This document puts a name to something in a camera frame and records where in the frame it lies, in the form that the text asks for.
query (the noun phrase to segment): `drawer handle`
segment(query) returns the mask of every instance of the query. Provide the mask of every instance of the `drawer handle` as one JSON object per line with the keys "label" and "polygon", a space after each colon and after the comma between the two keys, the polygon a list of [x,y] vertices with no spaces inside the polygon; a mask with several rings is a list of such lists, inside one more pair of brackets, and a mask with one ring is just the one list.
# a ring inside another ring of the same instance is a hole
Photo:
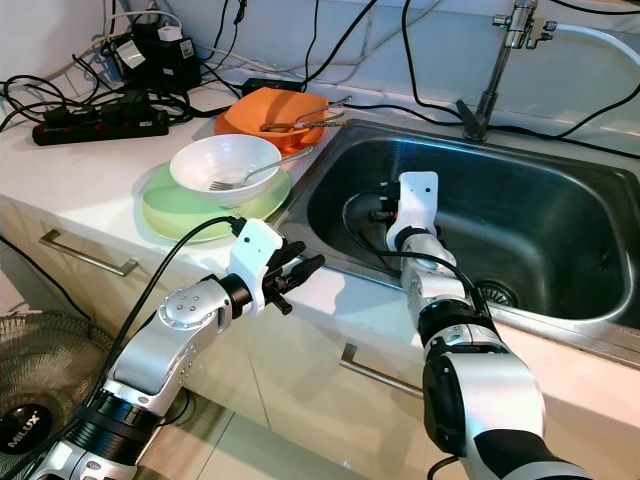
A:
{"label": "drawer handle", "polygon": [[357,351],[358,347],[352,345],[351,343],[347,343],[344,346],[344,351],[342,352],[342,357],[340,358],[340,366],[353,372],[359,373],[360,375],[364,375],[365,377],[369,377],[380,383],[384,383],[385,385],[400,390],[401,392],[409,394],[412,397],[419,398],[420,400],[423,399],[422,389],[356,362],[353,357],[355,357]]}
{"label": "drawer handle", "polygon": [[57,230],[51,230],[48,233],[45,233],[38,243],[42,245],[46,245],[47,247],[51,247],[54,250],[58,250],[59,252],[66,253],[67,255],[77,258],[78,260],[82,260],[83,262],[90,263],[98,268],[102,268],[107,272],[115,273],[121,277],[126,277],[138,266],[138,262],[135,260],[127,260],[127,262],[121,267],[115,267],[110,263],[103,262],[102,260],[98,260],[97,258],[86,255],[78,250],[67,247],[65,245],[61,245],[60,243],[56,243],[55,239],[58,238],[61,233]]}

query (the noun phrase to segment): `kitchen counter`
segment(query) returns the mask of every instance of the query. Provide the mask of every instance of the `kitchen counter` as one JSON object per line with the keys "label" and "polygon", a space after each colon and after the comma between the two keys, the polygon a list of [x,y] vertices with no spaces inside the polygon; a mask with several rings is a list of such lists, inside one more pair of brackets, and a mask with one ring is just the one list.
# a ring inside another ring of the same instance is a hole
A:
{"label": "kitchen counter", "polygon": [[[318,87],[331,98],[346,90]],[[386,102],[409,105],[408,99],[389,95],[354,93],[357,104]],[[202,89],[194,95],[199,108],[214,108],[233,101],[228,93]],[[456,128],[434,127],[388,110],[378,113],[348,111],[347,118],[362,118],[432,133],[458,136]],[[512,119],[523,126],[524,117]],[[35,218],[58,226],[134,257],[153,257],[158,262],[172,242],[158,237],[144,223],[140,197],[154,170],[189,143],[213,133],[213,121],[195,119],[172,127],[168,136],[85,144],[37,147],[30,137],[31,124],[10,128],[0,135],[0,195]],[[335,132],[326,135],[309,156],[286,168],[297,181]],[[616,145],[638,151],[640,135],[616,135],[589,131],[581,140]],[[506,134],[491,134],[490,142],[513,148],[536,150],[597,162],[632,171],[640,178],[640,162],[566,144]],[[175,259],[175,268],[195,275],[224,271],[232,238],[188,246]],[[311,292],[322,291],[323,295]],[[316,273],[309,284],[291,292],[289,298],[311,321],[330,322],[334,328],[362,328],[391,342],[410,344],[415,336],[402,292],[329,269]],[[640,371],[578,350],[558,345],[511,328],[499,326],[510,347],[530,366],[548,397],[640,429]],[[638,450],[640,438],[635,437]]]}

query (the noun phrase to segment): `sink basin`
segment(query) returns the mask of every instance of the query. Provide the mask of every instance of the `sink basin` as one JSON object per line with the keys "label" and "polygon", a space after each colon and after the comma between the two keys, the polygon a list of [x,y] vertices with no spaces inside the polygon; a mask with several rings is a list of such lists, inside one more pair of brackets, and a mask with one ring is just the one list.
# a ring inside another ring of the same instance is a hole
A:
{"label": "sink basin", "polygon": [[[398,264],[349,238],[342,207],[406,171],[438,173],[439,238],[494,302],[498,321],[606,356],[616,351],[616,359],[624,354],[640,366],[640,189],[633,174],[352,121],[296,186],[278,228],[324,254],[331,268],[397,287]],[[370,221],[379,210],[377,195],[362,196],[348,221],[386,249],[386,226]]]}

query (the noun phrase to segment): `cabinet drawer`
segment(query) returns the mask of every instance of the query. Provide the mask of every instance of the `cabinet drawer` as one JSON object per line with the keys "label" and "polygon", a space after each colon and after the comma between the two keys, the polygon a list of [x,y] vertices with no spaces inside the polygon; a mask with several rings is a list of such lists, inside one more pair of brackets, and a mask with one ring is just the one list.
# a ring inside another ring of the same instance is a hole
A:
{"label": "cabinet drawer", "polygon": [[[115,336],[127,315],[147,286],[160,259],[132,259],[121,252],[65,232],[45,222],[23,216],[13,207],[2,208],[2,232],[10,241],[34,259],[68,291],[96,322]],[[64,247],[80,252],[83,257],[65,248],[51,248],[39,243],[43,236],[53,235],[53,240]],[[127,264],[137,263],[126,275]],[[113,269],[105,269],[107,264]],[[198,277],[177,272],[170,264],[145,302],[130,332],[133,334],[151,315],[167,292],[196,283]],[[234,322],[210,347],[196,358],[188,388],[262,425],[267,425],[264,408],[255,382],[251,362],[247,354],[247,324],[243,319]]]}
{"label": "cabinet drawer", "polygon": [[[271,428],[338,464],[374,479],[425,478],[444,458],[423,426],[422,400],[340,366],[345,346],[356,363],[420,385],[415,361],[268,308],[257,320],[251,356]],[[466,478],[459,465],[439,478]]]}

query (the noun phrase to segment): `silver robot arm segment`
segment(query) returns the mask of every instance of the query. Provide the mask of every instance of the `silver robot arm segment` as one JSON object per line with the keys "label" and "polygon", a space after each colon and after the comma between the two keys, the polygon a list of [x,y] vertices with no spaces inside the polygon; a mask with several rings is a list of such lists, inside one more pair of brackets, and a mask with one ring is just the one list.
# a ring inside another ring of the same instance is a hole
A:
{"label": "silver robot arm segment", "polygon": [[304,249],[266,223],[249,220],[231,252],[229,275],[209,276],[163,299],[110,368],[96,400],[76,407],[78,425],[29,478],[133,479],[196,355],[243,314],[258,315],[269,303],[291,312],[282,295],[324,264],[318,255],[289,268]]}
{"label": "silver robot arm segment", "polygon": [[[455,266],[436,238],[437,175],[407,172],[399,182],[389,248]],[[457,456],[473,480],[593,478],[548,450],[544,399],[533,374],[462,282],[436,262],[404,258],[401,283],[425,349],[424,423],[436,445]]]}

